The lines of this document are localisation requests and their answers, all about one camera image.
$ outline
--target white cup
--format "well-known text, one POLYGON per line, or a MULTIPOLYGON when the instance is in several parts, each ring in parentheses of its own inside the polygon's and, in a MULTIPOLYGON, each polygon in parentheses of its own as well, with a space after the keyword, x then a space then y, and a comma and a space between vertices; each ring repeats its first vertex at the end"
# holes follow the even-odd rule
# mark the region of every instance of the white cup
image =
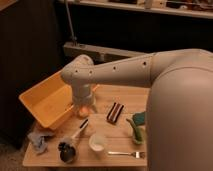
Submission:
POLYGON ((95 152, 101 152, 106 148, 107 139, 101 133, 94 133, 89 139, 89 146, 95 152))

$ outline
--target fork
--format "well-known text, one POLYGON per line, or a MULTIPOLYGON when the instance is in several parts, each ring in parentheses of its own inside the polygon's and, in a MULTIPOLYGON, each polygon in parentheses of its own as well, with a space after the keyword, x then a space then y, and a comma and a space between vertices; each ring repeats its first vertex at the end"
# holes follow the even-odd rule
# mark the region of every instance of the fork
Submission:
POLYGON ((132 153, 108 151, 108 154, 109 155, 128 155, 128 156, 133 156, 137 159, 145 158, 145 152, 141 152, 141 151, 136 151, 136 152, 132 152, 132 153))

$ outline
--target yellow bin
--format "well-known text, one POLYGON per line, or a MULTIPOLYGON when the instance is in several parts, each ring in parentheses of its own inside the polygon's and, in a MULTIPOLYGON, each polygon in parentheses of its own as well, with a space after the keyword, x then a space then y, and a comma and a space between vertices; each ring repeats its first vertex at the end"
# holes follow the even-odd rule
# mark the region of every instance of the yellow bin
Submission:
POLYGON ((28 89, 20 101, 44 128, 55 130, 72 114, 72 92, 60 71, 28 89))

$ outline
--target chocolate bar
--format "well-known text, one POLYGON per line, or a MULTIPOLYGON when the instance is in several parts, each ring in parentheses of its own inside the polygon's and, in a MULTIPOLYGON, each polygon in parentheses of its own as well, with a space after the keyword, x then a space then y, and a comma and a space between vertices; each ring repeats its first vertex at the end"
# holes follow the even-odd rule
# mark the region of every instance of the chocolate bar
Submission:
POLYGON ((115 124, 118 120, 119 115, 121 114, 123 107, 124 105, 120 103, 114 103, 107 115, 107 121, 109 123, 115 124))

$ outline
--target floor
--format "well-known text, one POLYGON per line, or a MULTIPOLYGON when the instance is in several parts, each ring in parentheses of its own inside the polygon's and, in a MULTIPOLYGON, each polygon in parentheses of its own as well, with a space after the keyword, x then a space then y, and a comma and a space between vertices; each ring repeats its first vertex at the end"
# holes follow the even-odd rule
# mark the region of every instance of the floor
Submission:
POLYGON ((22 160, 28 140, 20 150, 0 144, 0 171, 145 171, 141 168, 29 168, 22 166, 22 160))

